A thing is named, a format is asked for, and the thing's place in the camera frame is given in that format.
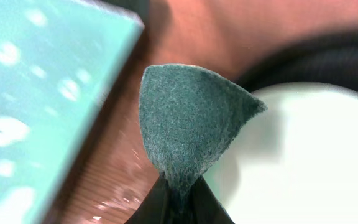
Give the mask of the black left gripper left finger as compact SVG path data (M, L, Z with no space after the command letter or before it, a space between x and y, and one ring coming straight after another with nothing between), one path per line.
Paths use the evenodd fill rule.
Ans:
M170 189L161 173L139 208L125 224L165 224L169 213Z

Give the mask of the green scouring pad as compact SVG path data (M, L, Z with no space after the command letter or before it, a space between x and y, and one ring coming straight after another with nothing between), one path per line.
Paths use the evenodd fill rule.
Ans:
M266 105L219 74L194 65L144 71L139 119L144 148L178 200Z

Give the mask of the light green plate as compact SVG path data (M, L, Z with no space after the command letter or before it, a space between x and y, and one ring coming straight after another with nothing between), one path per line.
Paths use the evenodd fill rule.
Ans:
M235 223L358 223L358 92L322 83L254 92L252 118L204 178Z

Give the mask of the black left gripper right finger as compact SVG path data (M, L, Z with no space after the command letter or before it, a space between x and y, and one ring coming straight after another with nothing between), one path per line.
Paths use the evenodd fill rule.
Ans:
M202 176L191 188L191 215L194 224L234 224Z

